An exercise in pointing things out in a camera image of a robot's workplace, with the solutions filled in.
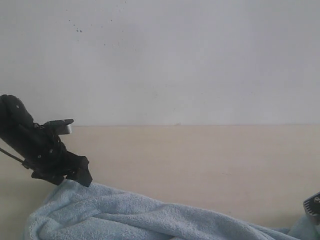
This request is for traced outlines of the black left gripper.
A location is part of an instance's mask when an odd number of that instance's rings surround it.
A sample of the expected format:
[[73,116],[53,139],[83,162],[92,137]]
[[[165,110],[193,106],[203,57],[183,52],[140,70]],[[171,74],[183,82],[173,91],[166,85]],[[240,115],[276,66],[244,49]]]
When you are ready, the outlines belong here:
[[64,178],[84,187],[93,181],[89,160],[67,151],[60,135],[45,128],[44,124],[14,124],[14,149],[34,171],[34,177],[60,183]]

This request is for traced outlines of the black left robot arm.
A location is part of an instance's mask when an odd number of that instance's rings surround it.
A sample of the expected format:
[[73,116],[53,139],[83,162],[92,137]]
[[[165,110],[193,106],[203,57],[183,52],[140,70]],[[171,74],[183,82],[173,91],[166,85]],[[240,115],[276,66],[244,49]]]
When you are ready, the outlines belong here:
[[61,135],[71,133],[72,118],[36,123],[23,102],[14,95],[0,97],[0,138],[21,155],[2,153],[31,169],[31,177],[54,185],[65,179],[89,187],[93,181],[85,156],[67,150]]

